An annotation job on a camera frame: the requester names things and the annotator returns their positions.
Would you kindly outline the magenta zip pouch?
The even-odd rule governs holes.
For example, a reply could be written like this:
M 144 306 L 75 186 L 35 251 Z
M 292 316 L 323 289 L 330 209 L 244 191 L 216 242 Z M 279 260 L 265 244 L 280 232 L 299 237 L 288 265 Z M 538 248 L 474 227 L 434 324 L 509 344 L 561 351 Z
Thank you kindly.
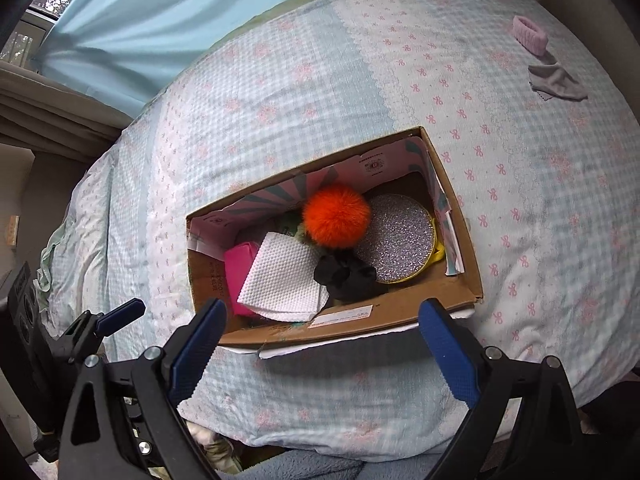
M 255 242 L 243 242 L 233 246 L 224 253 L 224 273 L 232 312 L 246 318 L 257 318 L 257 314 L 245 304 L 239 302 L 240 292 L 247 278 L 248 272 L 257 256 L 259 245 Z

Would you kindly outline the white cloth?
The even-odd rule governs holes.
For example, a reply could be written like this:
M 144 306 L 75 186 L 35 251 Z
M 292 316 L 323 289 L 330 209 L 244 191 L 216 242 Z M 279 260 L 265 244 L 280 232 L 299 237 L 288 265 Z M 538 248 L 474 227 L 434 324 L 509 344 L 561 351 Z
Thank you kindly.
M 292 236 L 268 232 L 260 244 L 238 301 L 267 320 L 305 323 L 328 303 L 326 286 L 314 279 L 322 250 Z

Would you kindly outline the round glitter yellow-edged pad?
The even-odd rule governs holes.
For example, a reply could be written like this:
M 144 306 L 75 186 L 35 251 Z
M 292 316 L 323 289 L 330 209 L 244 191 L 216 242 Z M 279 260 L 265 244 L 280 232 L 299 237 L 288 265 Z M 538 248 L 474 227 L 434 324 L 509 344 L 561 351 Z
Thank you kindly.
M 355 248 L 373 266 L 384 285 L 410 281 L 446 256 L 430 212 L 417 200 L 400 194 L 381 194 L 370 200 L 371 221 Z

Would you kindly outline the black scrunchie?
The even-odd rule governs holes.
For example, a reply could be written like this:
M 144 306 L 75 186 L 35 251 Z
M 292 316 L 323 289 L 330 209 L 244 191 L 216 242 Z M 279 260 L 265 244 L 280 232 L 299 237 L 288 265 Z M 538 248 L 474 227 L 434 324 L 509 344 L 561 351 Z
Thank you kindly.
M 314 268 L 314 280 L 326 288 L 334 301 L 361 301 L 384 292 L 375 268 L 352 249 L 335 249 L 321 256 Z

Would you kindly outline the cardboard box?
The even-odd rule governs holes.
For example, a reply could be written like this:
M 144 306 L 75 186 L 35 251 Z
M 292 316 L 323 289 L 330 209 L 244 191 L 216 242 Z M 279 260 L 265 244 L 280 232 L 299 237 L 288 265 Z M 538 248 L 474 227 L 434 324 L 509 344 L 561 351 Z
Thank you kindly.
M 418 322 L 422 302 L 484 292 L 468 228 L 421 127 L 259 182 L 194 214 L 197 307 L 220 300 L 221 343 L 264 359 Z

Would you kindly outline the orange pom-pom plush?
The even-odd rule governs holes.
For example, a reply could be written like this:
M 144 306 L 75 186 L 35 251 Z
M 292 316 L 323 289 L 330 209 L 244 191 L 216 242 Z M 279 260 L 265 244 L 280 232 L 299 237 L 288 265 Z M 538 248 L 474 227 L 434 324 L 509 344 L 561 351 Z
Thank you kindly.
M 309 237 L 329 249 L 356 246 L 371 222 L 371 207 L 351 186 L 334 183 L 319 188 L 303 209 L 303 224 Z

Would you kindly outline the grey small cloth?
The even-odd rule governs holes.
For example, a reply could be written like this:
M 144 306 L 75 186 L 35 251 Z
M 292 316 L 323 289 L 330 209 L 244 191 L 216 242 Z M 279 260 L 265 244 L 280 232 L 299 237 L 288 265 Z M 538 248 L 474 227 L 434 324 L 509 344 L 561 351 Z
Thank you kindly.
M 538 58 L 537 64 L 527 67 L 530 88 L 541 99 L 560 99 L 580 102 L 588 98 L 584 85 L 572 76 L 550 52 Z

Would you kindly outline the green wet wipes packet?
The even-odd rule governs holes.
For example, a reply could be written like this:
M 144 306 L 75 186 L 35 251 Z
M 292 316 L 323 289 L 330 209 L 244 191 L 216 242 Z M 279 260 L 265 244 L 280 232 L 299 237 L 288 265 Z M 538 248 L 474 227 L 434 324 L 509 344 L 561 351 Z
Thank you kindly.
M 307 245 L 312 243 L 312 239 L 304 225 L 303 213 L 300 208 L 281 214 L 276 220 L 276 229 L 280 234 L 292 236 L 299 243 Z

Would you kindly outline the brown left curtain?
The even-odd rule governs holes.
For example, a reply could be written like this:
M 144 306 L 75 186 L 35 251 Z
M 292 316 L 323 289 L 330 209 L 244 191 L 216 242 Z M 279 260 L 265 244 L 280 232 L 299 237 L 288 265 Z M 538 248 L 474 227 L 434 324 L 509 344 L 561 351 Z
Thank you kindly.
M 1 64 L 1 142 L 16 148 L 94 162 L 131 118 L 31 70 Z

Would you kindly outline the light blue hanging cloth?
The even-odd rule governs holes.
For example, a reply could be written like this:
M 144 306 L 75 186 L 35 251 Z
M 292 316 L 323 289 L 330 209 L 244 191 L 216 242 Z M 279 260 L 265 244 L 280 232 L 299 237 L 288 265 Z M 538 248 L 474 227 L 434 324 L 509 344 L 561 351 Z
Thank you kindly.
M 38 72 L 136 117 L 216 41 L 286 0 L 73 0 Z

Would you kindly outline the window with white frame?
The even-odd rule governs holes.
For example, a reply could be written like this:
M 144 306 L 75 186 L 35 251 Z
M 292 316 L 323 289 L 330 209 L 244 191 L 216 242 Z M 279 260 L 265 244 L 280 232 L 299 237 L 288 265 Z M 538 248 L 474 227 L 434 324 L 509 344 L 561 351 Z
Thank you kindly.
M 1 61 L 32 69 L 32 60 L 73 0 L 32 0 L 2 44 Z

